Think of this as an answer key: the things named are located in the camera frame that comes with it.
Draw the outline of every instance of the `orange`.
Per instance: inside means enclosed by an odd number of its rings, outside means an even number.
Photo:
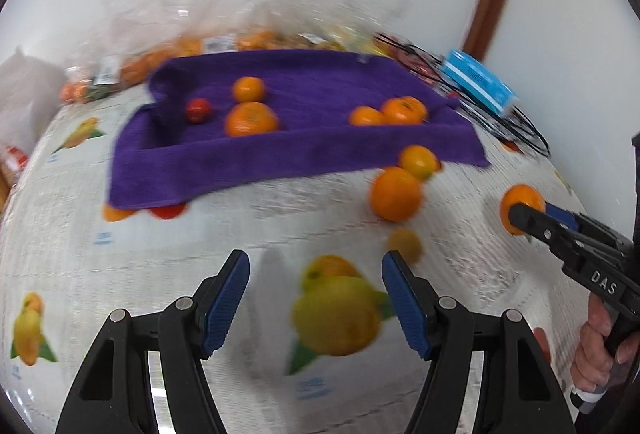
[[[509,210],[516,203],[523,203],[528,207],[535,208],[537,211],[545,211],[545,198],[539,191],[531,188],[529,185],[515,185],[511,187],[500,202],[500,220],[504,228],[512,235],[524,235],[524,232],[517,229],[511,221],[509,221]]]
[[[264,82],[260,78],[245,76],[234,83],[234,99],[238,103],[262,101],[265,94]]]
[[[264,103],[247,101],[239,103],[226,115],[227,136],[249,136],[278,129],[278,118]]]
[[[356,107],[349,115],[350,125],[384,125],[385,115],[373,107]]]
[[[121,210],[119,208],[113,208],[110,204],[105,203],[102,207],[102,218],[107,221],[107,223],[117,223],[136,212],[137,210]]]
[[[418,181],[426,181],[441,168],[435,154],[421,145],[409,145],[404,149],[399,164]]]
[[[309,291],[329,277],[362,277],[351,262],[339,255],[321,255],[302,274],[302,290]]]
[[[415,113],[420,117],[420,121],[424,121],[429,118],[429,111],[427,107],[424,106],[419,99],[414,98],[413,96],[404,96],[402,101],[407,102],[415,111]]]
[[[389,125],[418,125],[422,121],[415,107],[401,98],[386,100],[380,110]]]
[[[413,217],[420,208],[422,188],[406,170],[389,167],[374,180],[369,201],[377,216],[400,223]]]
[[[133,87],[145,81],[148,72],[148,65],[142,58],[131,58],[120,72],[120,81],[127,87]]]

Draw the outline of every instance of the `purple towel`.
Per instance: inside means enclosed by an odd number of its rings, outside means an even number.
[[[279,131],[228,138],[224,120],[231,87],[242,76],[262,78],[264,102]],[[261,179],[315,176],[394,165],[419,144],[439,159],[487,166],[473,126],[396,62],[333,51],[246,51],[171,60],[152,76],[155,103],[141,107],[115,146],[110,203],[117,208],[175,205]],[[352,127],[351,110],[379,108],[391,97],[414,96],[424,125]],[[213,118],[190,125],[185,107],[206,98]]]

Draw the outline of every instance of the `black cable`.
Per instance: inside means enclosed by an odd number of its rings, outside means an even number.
[[[387,46],[398,49],[404,52],[408,57],[415,57],[420,60],[426,67],[431,69],[437,77],[430,74],[426,74],[423,70],[414,67],[412,64],[405,63],[404,60],[398,60],[407,70],[411,71],[415,75],[424,80],[430,80],[436,82],[441,86],[447,87],[452,92],[458,94],[464,103],[461,104],[460,110],[466,115],[466,117],[472,119],[480,127],[482,127],[489,134],[494,136],[500,141],[515,141],[526,145],[533,151],[544,157],[550,157],[551,152],[549,150],[549,143],[545,137],[538,131],[532,121],[527,117],[522,110],[514,108],[511,114],[508,116],[498,116],[479,104],[475,99],[469,96],[459,85],[450,83],[441,75],[439,71],[439,65],[442,64],[442,60],[431,53],[424,51],[423,49],[415,46],[411,43],[398,42],[386,35],[378,34],[376,39]],[[473,109],[469,109],[465,104],[469,104]]]

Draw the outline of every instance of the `human hand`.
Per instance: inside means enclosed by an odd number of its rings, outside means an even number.
[[[609,336],[611,327],[611,316],[602,300],[591,293],[588,321],[580,329],[580,344],[575,351],[574,363],[571,366],[571,377],[578,389],[594,392],[596,386],[603,387],[609,383],[614,360],[604,348],[604,340]],[[640,333],[634,333],[620,344],[616,351],[615,362],[621,365],[630,362],[636,356],[639,344]]]

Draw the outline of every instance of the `black gripper frame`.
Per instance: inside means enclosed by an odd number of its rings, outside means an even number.
[[[605,224],[564,211],[575,229],[522,203],[510,208],[513,226],[548,245],[562,272],[618,312],[605,341],[615,355],[620,343],[640,330],[640,264],[633,243]]]
[[[158,434],[148,351],[159,351],[167,402],[177,434],[226,434],[201,360],[206,313],[242,251],[193,297],[161,313],[131,317],[116,309],[87,352],[63,406],[56,434]]]
[[[425,314],[431,346],[425,358],[430,370],[406,434],[456,432],[473,351],[484,351],[473,434],[575,434],[553,370],[518,311],[471,313],[450,297],[439,298],[398,252],[389,255]]]

